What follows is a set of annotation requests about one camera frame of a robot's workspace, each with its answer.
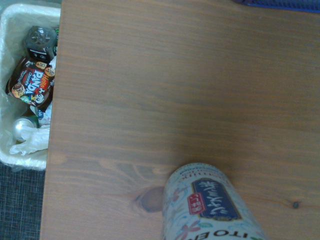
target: plastic container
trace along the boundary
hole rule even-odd
[[[268,240],[227,176],[192,163],[175,171],[164,188],[161,240]]]
[[[21,116],[28,105],[8,96],[5,86],[22,56],[26,56],[23,40],[32,26],[57,27],[60,8],[30,4],[13,4],[7,7],[0,20],[0,160],[15,169],[45,170],[48,150],[25,156],[10,154],[16,144],[10,132],[12,123]]]

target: beverage can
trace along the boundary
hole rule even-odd
[[[227,176],[206,163],[176,170],[163,197],[161,240],[268,240]]]
[[[29,128],[37,128],[37,116],[21,116],[17,118],[12,124],[12,134],[13,137],[19,142],[25,142],[26,140],[22,137],[22,126],[26,126]]]

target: gray carpet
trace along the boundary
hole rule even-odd
[[[0,163],[0,240],[38,240],[45,172]]]

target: pucca snack wrapper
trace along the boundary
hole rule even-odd
[[[47,63],[22,57],[5,93],[45,112],[52,101],[55,70]]]

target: table surface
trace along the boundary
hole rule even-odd
[[[230,0],[64,0],[41,239],[159,239],[163,186],[192,162],[271,239],[318,239],[319,25]]]

